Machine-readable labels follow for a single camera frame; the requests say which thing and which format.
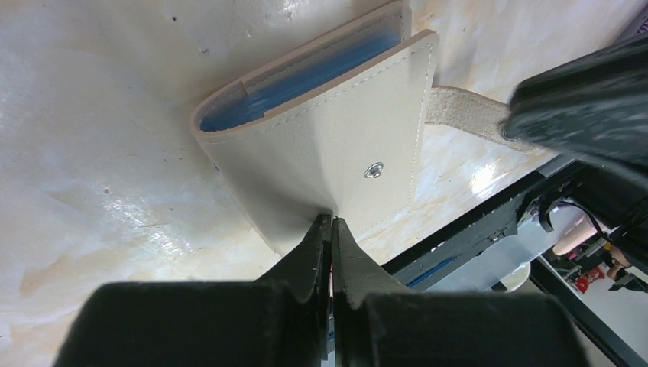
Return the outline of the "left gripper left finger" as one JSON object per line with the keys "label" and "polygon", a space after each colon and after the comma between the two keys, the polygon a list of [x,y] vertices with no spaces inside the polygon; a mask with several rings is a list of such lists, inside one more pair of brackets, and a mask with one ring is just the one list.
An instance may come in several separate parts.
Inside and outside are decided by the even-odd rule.
{"label": "left gripper left finger", "polygon": [[74,320],[57,366],[318,366],[327,356],[331,217],[254,281],[116,282]]}

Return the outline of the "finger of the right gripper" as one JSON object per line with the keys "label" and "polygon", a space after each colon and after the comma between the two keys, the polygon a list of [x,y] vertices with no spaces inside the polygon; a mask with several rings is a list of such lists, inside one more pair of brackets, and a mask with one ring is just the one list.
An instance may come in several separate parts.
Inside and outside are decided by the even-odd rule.
{"label": "finger of the right gripper", "polygon": [[647,186],[647,35],[521,82],[501,135]]}

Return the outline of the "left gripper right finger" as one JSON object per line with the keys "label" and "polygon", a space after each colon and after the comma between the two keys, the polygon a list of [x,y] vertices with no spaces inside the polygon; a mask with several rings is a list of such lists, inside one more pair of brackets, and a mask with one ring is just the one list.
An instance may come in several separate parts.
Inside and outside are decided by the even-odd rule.
{"label": "left gripper right finger", "polygon": [[541,294],[418,292],[332,222],[339,366],[587,366],[563,308]]}

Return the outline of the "person's bare hand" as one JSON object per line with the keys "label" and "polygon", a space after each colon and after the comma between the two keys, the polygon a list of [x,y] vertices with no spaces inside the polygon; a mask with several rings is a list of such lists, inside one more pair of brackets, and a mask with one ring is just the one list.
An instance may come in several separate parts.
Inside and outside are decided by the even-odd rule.
{"label": "person's bare hand", "polygon": [[619,273],[623,269],[631,267],[631,263],[629,263],[624,253],[616,246],[612,245],[609,252],[612,258],[612,266],[609,267],[607,276],[616,281],[620,277]]}

